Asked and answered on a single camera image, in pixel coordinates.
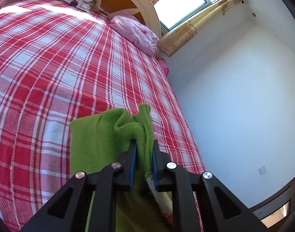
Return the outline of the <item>green striped knit sweater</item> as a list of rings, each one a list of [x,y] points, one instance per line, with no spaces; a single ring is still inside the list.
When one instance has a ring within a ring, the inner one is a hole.
[[[94,173],[117,160],[136,140],[136,174],[132,191],[117,195],[117,231],[170,231],[173,204],[168,194],[155,190],[152,177],[154,143],[150,106],[140,104],[131,115],[126,109],[109,109],[70,123],[70,172]]]

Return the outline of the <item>dark wooden furniture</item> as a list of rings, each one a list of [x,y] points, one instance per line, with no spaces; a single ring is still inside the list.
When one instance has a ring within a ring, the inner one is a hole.
[[[279,231],[295,210],[295,183],[250,210],[269,231]]]

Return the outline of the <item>red plaid bed sheet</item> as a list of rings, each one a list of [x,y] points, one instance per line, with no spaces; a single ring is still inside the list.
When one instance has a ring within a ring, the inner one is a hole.
[[[151,107],[160,148],[193,173],[202,157],[155,57],[58,0],[0,10],[0,218],[19,231],[70,177],[70,127],[111,108]]]

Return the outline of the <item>pink cloth beside bed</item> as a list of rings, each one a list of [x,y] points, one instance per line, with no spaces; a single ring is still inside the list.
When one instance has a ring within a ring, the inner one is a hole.
[[[157,61],[158,61],[159,67],[161,68],[165,76],[167,77],[170,72],[167,61],[163,58],[158,58]]]

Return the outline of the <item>yellow curtain right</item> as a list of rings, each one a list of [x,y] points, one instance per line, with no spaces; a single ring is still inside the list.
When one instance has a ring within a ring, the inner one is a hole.
[[[217,1],[166,33],[158,42],[158,48],[171,57],[208,24],[241,2],[242,0]]]

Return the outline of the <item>pink floral pillow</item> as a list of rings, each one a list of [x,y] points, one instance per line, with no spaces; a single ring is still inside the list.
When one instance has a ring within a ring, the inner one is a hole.
[[[145,54],[149,56],[156,54],[158,36],[131,14],[114,16],[109,21],[109,26]]]

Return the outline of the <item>wall socket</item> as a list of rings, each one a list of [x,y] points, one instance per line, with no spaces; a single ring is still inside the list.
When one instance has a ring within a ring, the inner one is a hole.
[[[260,175],[263,175],[263,174],[265,174],[266,173],[266,167],[263,165],[263,166],[261,166],[260,168],[259,168],[259,174]]]

